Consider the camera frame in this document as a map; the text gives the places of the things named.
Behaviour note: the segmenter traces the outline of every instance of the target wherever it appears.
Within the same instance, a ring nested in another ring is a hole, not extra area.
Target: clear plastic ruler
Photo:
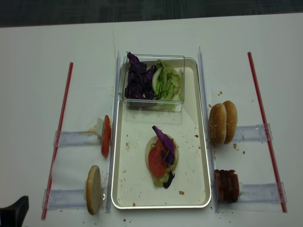
[[[116,80],[114,90],[114,105],[113,105],[113,120],[112,120],[112,144],[115,144],[116,139],[116,120],[117,120],[117,108],[118,108],[118,92],[119,92],[119,79],[120,79],[120,54],[118,51],[116,60]],[[66,146],[89,146],[100,145],[102,140],[99,138],[96,132],[93,131],[56,131],[53,145],[54,147],[66,147]],[[108,178],[107,187],[102,188],[102,201],[100,208],[104,209],[106,213],[111,209],[111,187],[112,187],[112,169],[114,162],[115,147],[111,146],[109,153],[109,165],[108,165]],[[86,198],[85,189],[74,190],[45,190],[42,209],[65,209],[65,208],[85,208]]]
[[[203,59],[201,50],[198,50],[198,66],[199,66],[199,85],[201,91],[201,105],[202,114],[205,126],[205,140],[207,143],[207,153],[209,161],[209,174],[211,176],[212,193],[214,199],[214,210],[219,212],[217,184],[214,176],[214,170],[216,169],[213,148],[210,139],[210,133],[208,130],[208,103],[206,100],[206,84],[205,74],[203,68]],[[264,125],[250,125],[250,126],[238,126],[233,141],[267,141],[272,140],[271,130],[269,124]],[[237,203],[286,203],[286,196],[283,183],[267,183],[267,184],[243,184],[239,183],[241,188],[241,196],[238,198]]]

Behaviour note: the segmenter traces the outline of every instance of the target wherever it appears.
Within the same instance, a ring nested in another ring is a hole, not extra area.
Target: cooked bacon stack
[[[239,196],[239,181],[234,170],[215,170],[214,176],[217,183],[218,201],[233,203]]]

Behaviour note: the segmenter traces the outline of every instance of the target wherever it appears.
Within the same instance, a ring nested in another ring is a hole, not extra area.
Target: tray rim
[[[205,157],[206,157],[206,165],[207,165],[207,176],[208,176],[208,185],[209,185],[209,198],[205,198],[205,200],[207,200],[207,202],[203,205],[167,205],[167,206],[129,206],[129,207],[122,207],[122,206],[119,206],[118,204],[115,203],[115,200],[113,198],[113,192],[114,192],[114,187],[113,187],[113,184],[112,184],[112,187],[111,187],[111,200],[112,200],[112,203],[113,205],[118,208],[119,210],[150,210],[150,209],[182,209],[182,208],[185,208],[185,209],[193,209],[193,208],[204,208],[206,207],[209,203],[210,203],[210,200],[212,198],[212,188],[211,188],[211,178],[210,178],[210,170],[209,170],[209,158],[208,158],[208,152],[207,152],[207,148],[206,148],[206,138],[205,138],[205,129],[204,129],[204,121],[203,121],[203,111],[202,111],[202,100],[201,100],[201,86],[200,86],[200,77],[199,77],[199,69],[198,69],[198,64],[196,62],[195,59],[191,58],[191,57],[185,57],[185,61],[186,59],[188,60],[191,60],[194,62],[195,64],[195,68],[196,68],[196,71],[197,71],[197,79],[198,79],[198,90],[199,90],[199,107],[198,108],[198,111],[201,112],[201,116],[202,116],[202,121],[201,121],[201,124],[202,124],[202,132],[203,132],[203,140],[204,140],[204,148],[205,148]],[[117,111],[116,111],[116,114],[118,116],[118,113],[119,113],[119,102],[117,103]],[[115,126],[115,130],[117,131],[117,127],[118,127],[118,117],[116,118],[116,126]],[[113,163],[115,163],[116,161],[116,138],[117,138],[117,133],[115,134],[115,144],[114,144],[114,159],[113,159]],[[112,172],[112,182],[114,181],[114,176],[115,176],[115,168],[113,166],[113,172]]]

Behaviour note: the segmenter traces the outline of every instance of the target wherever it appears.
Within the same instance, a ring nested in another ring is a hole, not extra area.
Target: clear plastic container
[[[156,65],[158,60],[164,61],[173,67],[177,72],[182,71],[181,75],[181,93],[180,101],[172,100],[147,100],[147,99],[130,99],[125,97],[125,89],[128,84],[128,71],[130,63],[127,57],[124,57],[124,62],[120,70],[119,84],[119,101],[123,101],[129,109],[155,110],[155,111],[174,111],[180,112],[184,103],[184,76],[185,76],[185,57],[184,56],[169,56],[169,55],[143,55],[135,54],[140,62],[147,65],[149,69],[152,65]]]

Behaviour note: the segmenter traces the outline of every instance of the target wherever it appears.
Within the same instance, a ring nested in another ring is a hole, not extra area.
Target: red cabbage
[[[160,129],[158,129],[157,126],[154,125],[152,127],[152,129],[157,134],[157,136],[160,139],[163,146],[168,150],[164,161],[173,165],[174,160],[175,160],[175,149],[174,149],[173,141],[166,134],[164,134]]]
[[[131,64],[128,71],[127,87],[124,96],[133,99],[154,99],[155,93],[152,89],[152,77],[156,72],[156,66],[146,70],[146,64],[128,52],[127,57]]]
[[[174,177],[175,177],[175,174],[172,174],[172,172],[170,172],[169,173],[169,179],[167,180],[166,183],[163,183],[163,187],[166,188],[166,189],[168,189],[169,186],[170,186],[170,184],[171,184],[171,182],[172,182],[172,179],[174,179]]]

